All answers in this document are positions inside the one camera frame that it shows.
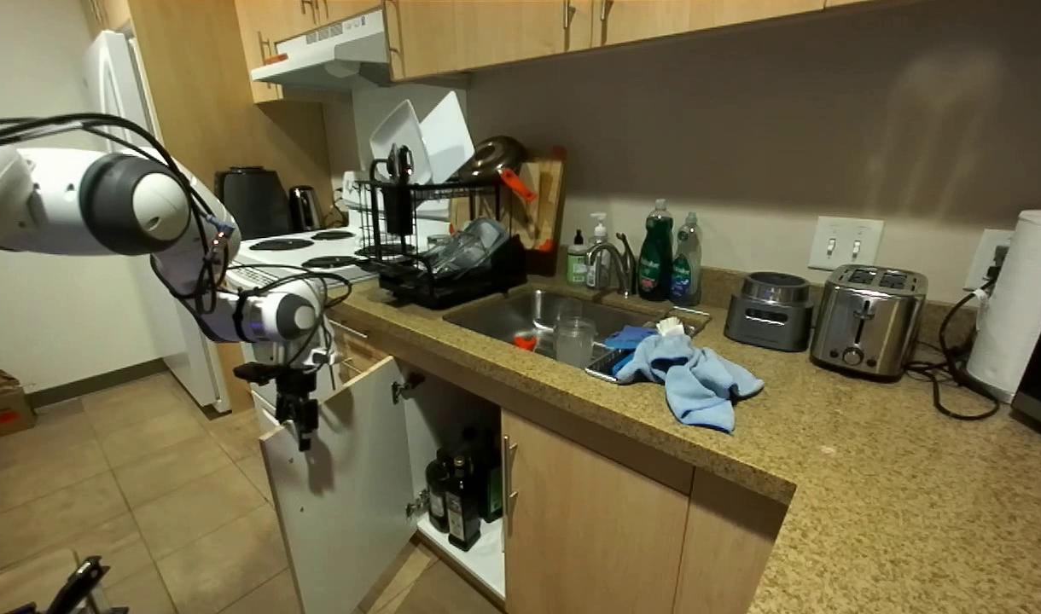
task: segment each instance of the cabinet handle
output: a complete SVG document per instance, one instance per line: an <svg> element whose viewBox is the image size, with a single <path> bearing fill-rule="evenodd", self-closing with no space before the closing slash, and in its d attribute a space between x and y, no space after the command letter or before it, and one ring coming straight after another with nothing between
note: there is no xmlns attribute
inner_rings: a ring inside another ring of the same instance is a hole
<svg viewBox="0 0 1041 614"><path fill-rule="evenodd" d="M575 46L575 18L577 18L575 0L562 0L562 51Z"/></svg>
<svg viewBox="0 0 1041 614"><path fill-rule="evenodd" d="M614 10L614 0L601 0L601 18L596 18L596 36L601 36L601 44L611 41L611 10Z"/></svg>
<svg viewBox="0 0 1041 614"><path fill-rule="evenodd" d="M501 441L507 443L507 456L501 456L501 465L507 465L507 472L501 472L501 477L507 477L507 536L511 536L511 524L515 524L515 502L518 502L518 488L515 488L515 456L518 456L518 443L511 443L511 441Z"/></svg>

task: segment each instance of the beige wall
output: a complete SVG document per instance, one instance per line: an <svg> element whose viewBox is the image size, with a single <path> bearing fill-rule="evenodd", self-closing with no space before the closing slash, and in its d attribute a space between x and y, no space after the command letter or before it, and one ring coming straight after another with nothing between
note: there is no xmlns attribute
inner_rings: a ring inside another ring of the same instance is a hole
<svg viewBox="0 0 1041 614"><path fill-rule="evenodd" d="M641 241L666 195L702 267L806 268L817 216L885 219L881 262L956 299L984 227L1041 208L1041 0L921 0L475 74L475 137L571 149L571 235Z"/></svg>

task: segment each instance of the upper cabinet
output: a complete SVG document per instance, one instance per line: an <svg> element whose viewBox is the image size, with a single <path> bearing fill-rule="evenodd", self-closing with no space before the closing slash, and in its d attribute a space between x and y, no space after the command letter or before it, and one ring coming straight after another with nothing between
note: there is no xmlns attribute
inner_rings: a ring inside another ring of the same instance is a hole
<svg viewBox="0 0 1041 614"><path fill-rule="evenodd" d="M236 0L238 10L238 36L247 51L247 69L273 62L278 44L335 20L377 10L380 0ZM284 90L273 83L253 83L253 103L284 98Z"/></svg>
<svg viewBox="0 0 1041 614"><path fill-rule="evenodd" d="M590 46L590 0L385 0L396 79Z"/></svg>
<svg viewBox="0 0 1041 614"><path fill-rule="evenodd" d="M394 79L823 10L823 0L385 0Z"/></svg>
<svg viewBox="0 0 1041 614"><path fill-rule="evenodd" d="M626 44L823 10L823 0L595 0L596 41Z"/></svg>

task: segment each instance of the power cord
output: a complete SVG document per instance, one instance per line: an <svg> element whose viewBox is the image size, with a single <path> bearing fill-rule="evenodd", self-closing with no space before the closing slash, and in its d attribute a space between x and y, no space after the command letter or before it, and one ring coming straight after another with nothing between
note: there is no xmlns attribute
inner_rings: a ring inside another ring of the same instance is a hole
<svg viewBox="0 0 1041 614"><path fill-rule="evenodd" d="M964 419L964 422L976 422L976 419L991 419L1000 413L1000 398L976 381L973 374L966 374L966 359L973 348L973 330L966 335L964 343L949 343L949 327L956 319L956 312L973 299L984 297L998 285L1000 277L1000 259L986 268L986 283L973 294L966 294L959 303L949 307L949 312L938 319L935 340L938 340L938 353L941 360L914 360L910 372L924 374L932 381L932 406L949 416L949 419ZM995 406L986 413L956 413L953 406L941 401L941 381L956 381L984 398L991 398Z"/></svg>

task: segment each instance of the cable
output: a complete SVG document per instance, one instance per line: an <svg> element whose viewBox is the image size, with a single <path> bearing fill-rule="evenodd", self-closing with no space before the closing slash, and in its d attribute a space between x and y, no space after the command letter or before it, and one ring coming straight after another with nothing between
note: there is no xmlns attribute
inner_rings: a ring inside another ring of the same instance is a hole
<svg viewBox="0 0 1041 614"><path fill-rule="evenodd" d="M924 374L932 381L932 406L949 416L949 419L964 419L964 422L976 422L976 419L991 419L1000 413L1000 398L995 398L995 391L970 380L959 360L959 353L970 353L970 339L959 348L949 348L949 327L956 319L956 312L973 299L976 294L966 294L959 303L949 307L949 312L938 319L935 340L938 340L938 353L941 360L914 360L910 372ZM953 406L941 401L941 374L949 374L949 381L973 389L976 397L991 398L995 406L986 413L956 413Z"/></svg>

